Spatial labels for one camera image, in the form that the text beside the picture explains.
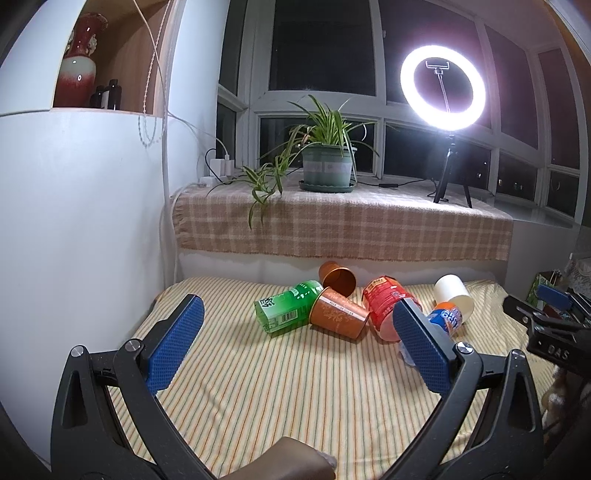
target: orange cup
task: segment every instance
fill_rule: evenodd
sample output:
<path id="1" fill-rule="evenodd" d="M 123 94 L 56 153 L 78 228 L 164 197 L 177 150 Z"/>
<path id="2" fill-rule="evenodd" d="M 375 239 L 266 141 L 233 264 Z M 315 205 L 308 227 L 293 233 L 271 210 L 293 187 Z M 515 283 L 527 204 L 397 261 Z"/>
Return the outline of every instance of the orange cup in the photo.
<path id="1" fill-rule="evenodd" d="M 357 286 L 357 279 L 353 272 L 333 261 L 325 262 L 320 266 L 318 277 L 324 288 L 330 287 L 345 297 L 349 297 Z"/>
<path id="2" fill-rule="evenodd" d="M 368 321 L 369 312 L 332 288 L 325 288 L 312 305 L 310 323 L 356 339 Z"/>

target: potted plant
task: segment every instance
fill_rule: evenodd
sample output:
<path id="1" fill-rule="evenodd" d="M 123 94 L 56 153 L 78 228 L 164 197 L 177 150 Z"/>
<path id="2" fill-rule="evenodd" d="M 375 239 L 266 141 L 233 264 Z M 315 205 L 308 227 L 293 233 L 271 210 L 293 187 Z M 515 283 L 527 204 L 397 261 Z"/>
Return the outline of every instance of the potted plant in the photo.
<path id="1" fill-rule="evenodd" d="M 252 228 L 252 217 L 256 206 L 260 206 L 261 222 L 269 198 L 275 193 L 283 193 L 281 179 L 288 175 L 288 170 L 296 157 L 301 154 L 303 159 L 304 180 L 300 182 L 303 190 L 313 192 L 344 193 L 350 192 L 357 184 L 354 144 L 365 144 L 363 141 L 352 141 L 349 133 L 355 128 L 363 127 L 369 122 L 352 124 L 340 113 L 346 102 L 338 110 L 331 110 L 322 105 L 313 95 L 317 111 L 302 107 L 291 102 L 306 113 L 311 125 L 301 124 L 292 127 L 290 136 L 285 142 L 283 151 L 258 169 L 242 167 L 245 181 L 252 186 L 254 202 L 248 213 L 248 225 Z"/>

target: green flower pot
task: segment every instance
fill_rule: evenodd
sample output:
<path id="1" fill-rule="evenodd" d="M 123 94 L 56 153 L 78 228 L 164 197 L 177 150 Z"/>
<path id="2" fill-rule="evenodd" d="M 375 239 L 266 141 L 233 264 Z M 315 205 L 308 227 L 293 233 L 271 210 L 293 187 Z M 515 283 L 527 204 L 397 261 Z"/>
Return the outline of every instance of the green flower pot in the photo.
<path id="1" fill-rule="evenodd" d="M 349 187 L 353 159 L 347 148 L 333 145 L 311 145 L 301 153 L 304 183 L 309 186 Z"/>

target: dark glass bottle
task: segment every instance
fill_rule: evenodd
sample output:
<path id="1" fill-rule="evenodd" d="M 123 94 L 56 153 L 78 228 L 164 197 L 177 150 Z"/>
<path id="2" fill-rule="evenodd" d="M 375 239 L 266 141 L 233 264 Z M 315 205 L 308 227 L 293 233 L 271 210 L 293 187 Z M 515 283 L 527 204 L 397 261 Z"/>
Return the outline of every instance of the dark glass bottle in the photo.
<path id="1" fill-rule="evenodd" d="M 109 103 L 107 108 L 109 110 L 121 110 L 121 94 L 122 89 L 117 79 L 109 81 Z"/>
<path id="2" fill-rule="evenodd" d="M 99 85 L 96 88 L 96 91 L 90 96 L 90 108 L 100 108 L 101 97 L 103 96 L 103 91 L 105 87 L 103 85 Z"/>

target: green box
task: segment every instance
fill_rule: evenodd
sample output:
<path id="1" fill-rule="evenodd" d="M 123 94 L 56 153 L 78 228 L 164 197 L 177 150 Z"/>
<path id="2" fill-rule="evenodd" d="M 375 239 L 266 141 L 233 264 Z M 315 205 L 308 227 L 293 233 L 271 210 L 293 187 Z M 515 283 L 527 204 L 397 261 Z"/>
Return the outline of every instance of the green box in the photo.
<path id="1" fill-rule="evenodd" d="M 532 307 L 535 307 L 538 310 L 543 310 L 545 307 L 545 302 L 540 300 L 535 295 L 535 291 L 538 289 L 538 286 L 540 285 L 548 285 L 549 287 L 555 287 L 561 280 L 562 274 L 559 270 L 538 273 L 535 276 L 534 282 L 531 285 L 530 292 L 527 294 L 527 299 L 525 301 L 529 303 Z"/>
<path id="2" fill-rule="evenodd" d="M 308 280 L 280 295 L 257 300 L 254 303 L 256 319 L 267 333 L 295 324 L 305 325 L 308 323 L 312 305 L 322 290 L 319 282 Z"/>

